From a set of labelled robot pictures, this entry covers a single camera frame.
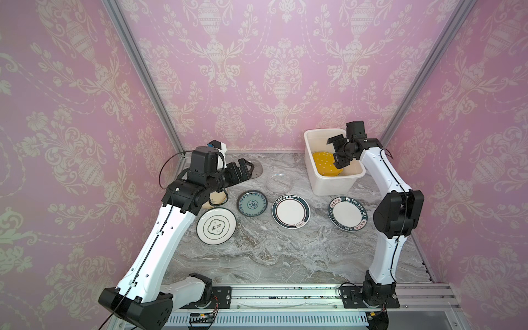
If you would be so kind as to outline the yellow scalloped dotted plate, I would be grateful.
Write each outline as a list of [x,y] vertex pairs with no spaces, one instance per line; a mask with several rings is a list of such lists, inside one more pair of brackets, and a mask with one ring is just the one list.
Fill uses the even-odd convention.
[[316,152],[312,154],[316,170],[319,175],[324,177],[337,177],[343,172],[334,164],[334,156],[328,152]]

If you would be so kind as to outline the white plate green cloud motif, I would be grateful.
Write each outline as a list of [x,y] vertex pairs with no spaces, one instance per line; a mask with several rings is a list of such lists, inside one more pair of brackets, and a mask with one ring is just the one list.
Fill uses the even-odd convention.
[[236,221],[235,214],[226,208],[210,209],[200,217],[197,223],[197,236],[206,245],[221,245],[234,235]]

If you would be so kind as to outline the white plate green red rim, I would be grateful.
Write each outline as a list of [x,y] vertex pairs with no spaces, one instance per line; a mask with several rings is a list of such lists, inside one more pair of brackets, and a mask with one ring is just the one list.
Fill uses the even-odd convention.
[[283,228],[302,228],[309,222],[311,214],[308,203],[296,195],[280,196],[272,204],[272,217]]

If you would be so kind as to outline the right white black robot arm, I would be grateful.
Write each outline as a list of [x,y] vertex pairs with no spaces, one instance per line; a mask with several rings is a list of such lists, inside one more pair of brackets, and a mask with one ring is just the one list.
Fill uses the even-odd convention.
[[373,213],[378,240],[363,282],[362,299],[370,307],[386,305],[395,295],[401,250],[418,225],[424,194],[405,183],[390,163],[382,143],[367,136],[363,121],[348,122],[346,134],[330,137],[327,143],[334,147],[337,169],[360,161],[381,193],[382,201]]

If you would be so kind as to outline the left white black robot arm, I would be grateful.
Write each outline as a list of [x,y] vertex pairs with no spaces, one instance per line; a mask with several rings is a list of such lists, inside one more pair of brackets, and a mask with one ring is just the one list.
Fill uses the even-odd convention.
[[187,305],[218,308],[213,282],[197,273],[188,275],[167,291],[162,280],[181,239],[195,221],[211,193],[252,178],[253,163],[244,158],[228,163],[226,146],[213,140],[191,151],[191,162],[170,183],[158,218],[133,265],[117,286],[105,288],[98,302],[134,329],[162,329],[174,309]]

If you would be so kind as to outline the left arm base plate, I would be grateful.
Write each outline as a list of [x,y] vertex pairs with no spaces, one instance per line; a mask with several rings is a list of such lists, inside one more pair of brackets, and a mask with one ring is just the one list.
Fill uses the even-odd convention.
[[192,302],[191,307],[195,309],[229,309],[232,297],[231,286],[213,286],[207,289],[204,295],[197,301]]

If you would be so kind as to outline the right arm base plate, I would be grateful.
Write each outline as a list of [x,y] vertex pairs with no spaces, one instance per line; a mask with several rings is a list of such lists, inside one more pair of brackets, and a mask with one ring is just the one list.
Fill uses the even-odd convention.
[[345,309],[400,308],[400,301],[394,295],[365,294],[362,288],[350,285],[339,288],[338,295]]

